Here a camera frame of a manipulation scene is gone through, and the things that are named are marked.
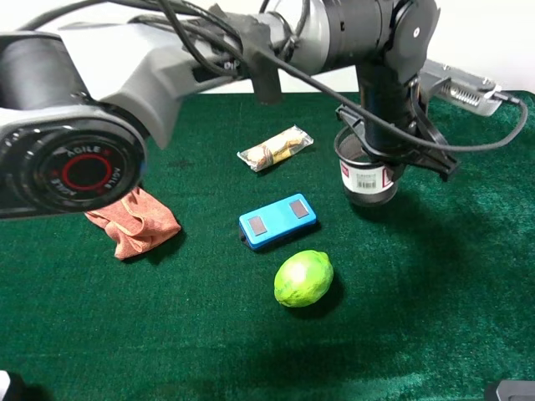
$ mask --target towel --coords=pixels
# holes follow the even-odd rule
[[[171,211],[141,188],[85,216],[117,243],[115,257],[121,261],[154,249],[181,230]]]

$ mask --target green lime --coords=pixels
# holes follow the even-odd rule
[[[307,307],[327,293],[333,276],[333,266],[325,252],[296,253],[278,269],[275,298],[285,307]]]

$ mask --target food wrapper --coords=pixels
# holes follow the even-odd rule
[[[239,152],[237,157],[258,172],[292,157],[313,143],[306,132],[294,125],[260,145]]]

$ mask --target green table surface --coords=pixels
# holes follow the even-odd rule
[[[150,143],[145,179],[184,230],[133,261],[82,215],[1,223],[0,369],[38,401],[478,399],[535,379],[535,119],[505,149],[460,155],[450,183],[411,168],[362,212],[342,191],[337,106],[189,99],[169,148]],[[466,145],[518,115],[431,107]],[[237,158],[294,124],[315,139],[304,152],[265,174]],[[297,192],[320,231],[261,254],[238,240],[241,214]],[[275,273],[306,249],[329,254],[336,280],[316,307],[282,307]]]

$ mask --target blue plastic case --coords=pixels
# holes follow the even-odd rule
[[[254,250],[314,226],[316,222],[316,214],[301,194],[289,196],[239,218],[242,239]]]

